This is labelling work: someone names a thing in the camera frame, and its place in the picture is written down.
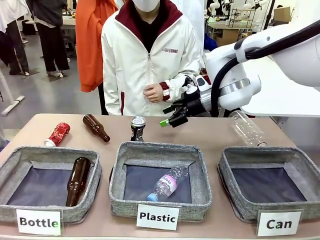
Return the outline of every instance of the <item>pink bottle label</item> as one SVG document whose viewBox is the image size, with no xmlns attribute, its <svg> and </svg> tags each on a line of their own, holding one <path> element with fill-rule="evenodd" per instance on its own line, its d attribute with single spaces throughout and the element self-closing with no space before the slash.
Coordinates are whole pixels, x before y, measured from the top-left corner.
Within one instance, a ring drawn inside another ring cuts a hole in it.
<svg viewBox="0 0 320 240">
<path fill-rule="evenodd" d="M 171 193 L 177 189 L 177 182 L 170 175 L 164 175 L 160 178 L 160 181 L 169 185 Z"/>
</svg>

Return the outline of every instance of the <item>white label card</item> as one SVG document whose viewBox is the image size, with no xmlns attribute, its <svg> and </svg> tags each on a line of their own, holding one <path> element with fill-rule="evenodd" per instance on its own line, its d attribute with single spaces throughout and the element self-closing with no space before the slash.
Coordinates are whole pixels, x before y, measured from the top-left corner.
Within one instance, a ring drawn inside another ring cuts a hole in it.
<svg viewBox="0 0 320 240">
<path fill-rule="evenodd" d="M 16 210 L 19 233 L 34 235 L 61 235 L 59 211 Z"/>
<path fill-rule="evenodd" d="M 179 208 L 139 204 L 136 226 L 176 231 L 179 211 Z"/>
<path fill-rule="evenodd" d="M 302 211 L 262 212 L 258 226 L 258 237 L 295 235 Z"/>
</svg>

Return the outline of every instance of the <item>maroon collar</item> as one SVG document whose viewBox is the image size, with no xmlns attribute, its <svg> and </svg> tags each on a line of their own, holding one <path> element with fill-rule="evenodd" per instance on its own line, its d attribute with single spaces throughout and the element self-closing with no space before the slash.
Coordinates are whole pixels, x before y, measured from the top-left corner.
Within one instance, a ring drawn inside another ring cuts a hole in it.
<svg viewBox="0 0 320 240">
<path fill-rule="evenodd" d="M 130 2 L 132 0 L 127 0 L 123 7 L 120 9 L 118 15 L 115 19 L 127 27 L 140 41 L 142 41 L 142 36 L 140 34 L 139 28 L 136 25 L 136 21 L 132 19 L 130 14 Z M 174 24 L 183 14 L 180 12 L 176 5 L 170 0 L 163 0 L 165 8 L 169 14 L 168 18 L 162 24 L 158 36 L 168 29 L 172 24 Z"/>
</svg>

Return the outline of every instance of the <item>blue bottle cap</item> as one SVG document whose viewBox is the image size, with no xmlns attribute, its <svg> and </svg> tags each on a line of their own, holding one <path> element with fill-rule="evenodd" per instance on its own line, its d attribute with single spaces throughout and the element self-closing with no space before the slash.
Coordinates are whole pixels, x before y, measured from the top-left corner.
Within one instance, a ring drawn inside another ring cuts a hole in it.
<svg viewBox="0 0 320 240">
<path fill-rule="evenodd" d="M 159 202 L 157 195 L 154 193 L 150 193 L 146 199 L 151 202 Z"/>
</svg>

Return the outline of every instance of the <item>red can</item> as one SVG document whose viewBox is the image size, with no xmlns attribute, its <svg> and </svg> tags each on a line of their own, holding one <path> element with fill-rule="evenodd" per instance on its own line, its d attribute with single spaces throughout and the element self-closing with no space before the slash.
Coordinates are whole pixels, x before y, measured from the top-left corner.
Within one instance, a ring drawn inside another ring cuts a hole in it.
<svg viewBox="0 0 320 240">
<path fill-rule="evenodd" d="M 70 131 L 70 126 L 65 123 L 65 122 L 61 122 L 59 123 L 53 133 L 51 134 L 51 136 L 44 140 L 44 145 L 46 147 L 57 147 L 62 139 L 69 133 Z"/>
</svg>

